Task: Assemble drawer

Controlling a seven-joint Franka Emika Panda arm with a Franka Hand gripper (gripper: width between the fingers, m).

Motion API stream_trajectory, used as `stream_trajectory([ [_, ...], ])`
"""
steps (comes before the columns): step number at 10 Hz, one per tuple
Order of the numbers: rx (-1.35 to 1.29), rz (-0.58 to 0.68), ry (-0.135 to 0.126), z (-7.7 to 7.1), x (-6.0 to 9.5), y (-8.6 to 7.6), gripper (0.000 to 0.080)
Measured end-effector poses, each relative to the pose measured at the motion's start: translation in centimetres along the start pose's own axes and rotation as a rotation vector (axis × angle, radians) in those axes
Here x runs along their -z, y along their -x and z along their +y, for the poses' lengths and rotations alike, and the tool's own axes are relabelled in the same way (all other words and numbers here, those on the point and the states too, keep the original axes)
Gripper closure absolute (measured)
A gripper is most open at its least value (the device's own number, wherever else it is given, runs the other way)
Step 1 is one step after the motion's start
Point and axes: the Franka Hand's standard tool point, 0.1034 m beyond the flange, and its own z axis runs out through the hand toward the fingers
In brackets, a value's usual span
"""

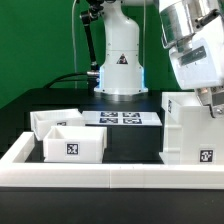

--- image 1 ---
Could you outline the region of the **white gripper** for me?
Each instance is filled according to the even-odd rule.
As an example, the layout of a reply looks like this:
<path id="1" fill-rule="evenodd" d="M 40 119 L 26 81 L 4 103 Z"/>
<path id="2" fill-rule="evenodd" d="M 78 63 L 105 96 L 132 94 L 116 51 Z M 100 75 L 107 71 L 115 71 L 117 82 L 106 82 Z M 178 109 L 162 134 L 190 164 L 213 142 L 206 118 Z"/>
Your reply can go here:
<path id="1" fill-rule="evenodd" d="M 224 117 L 224 22 L 217 17 L 192 38 L 192 48 L 169 50 L 176 80 L 182 90 L 196 89 L 202 106 L 213 118 Z"/>

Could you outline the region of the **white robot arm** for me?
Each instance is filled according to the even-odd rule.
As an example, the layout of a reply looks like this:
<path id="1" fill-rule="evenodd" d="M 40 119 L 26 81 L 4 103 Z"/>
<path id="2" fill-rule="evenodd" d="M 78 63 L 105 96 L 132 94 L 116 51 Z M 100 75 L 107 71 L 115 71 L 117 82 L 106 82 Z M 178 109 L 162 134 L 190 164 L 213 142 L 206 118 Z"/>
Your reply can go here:
<path id="1" fill-rule="evenodd" d="M 161 41 L 169 51 L 176 80 L 192 89 L 212 117 L 224 116 L 224 11 L 221 0 L 87 0 L 89 21 L 102 18 L 106 57 L 95 92 L 114 100 L 145 93 L 139 64 L 139 27 L 126 17 L 123 5 L 156 4 Z"/>

